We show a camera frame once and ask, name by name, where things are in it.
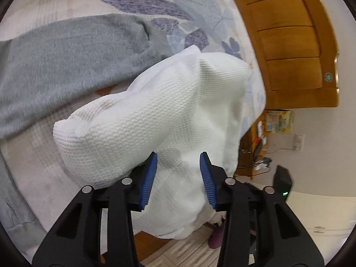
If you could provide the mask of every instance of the tiled floor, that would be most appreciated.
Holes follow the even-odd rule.
[[[172,240],[141,263],[146,267],[216,267],[220,249],[208,246],[211,229],[202,226],[188,238]]]

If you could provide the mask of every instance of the wooden headboard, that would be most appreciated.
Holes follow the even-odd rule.
[[[338,48],[320,0],[235,0],[261,69],[267,109],[337,107]]]

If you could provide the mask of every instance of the wooden floor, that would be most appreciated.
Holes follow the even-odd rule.
[[[135,246],[137,251],[138,261],[146,259],[148,256],[152,255],[154,252],[158,251],[165,244],[167,244],[170,239],[159,239],[145,232],[140,232],[135,235]],[[101,257],[101,262],[105,263],[103,256]]]

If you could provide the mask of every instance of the purple boot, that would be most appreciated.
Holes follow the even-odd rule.
[[[216,226],[208,239],[210,249],[217,249],[221,246],[224,236],[225,219],[222,219],[221,226]]]

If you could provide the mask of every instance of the white waffle-knit cloth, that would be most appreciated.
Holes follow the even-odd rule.
[[[53,136],[75,180],[95,188],[127,176],[155,151],[150,200],[143,212],[132,212],[133,227],[181,239],[214,214],[200,153],[228,176],[236,169],[247,80],[242,60],[193,45],[140,74],[127,91],[56,122]]]

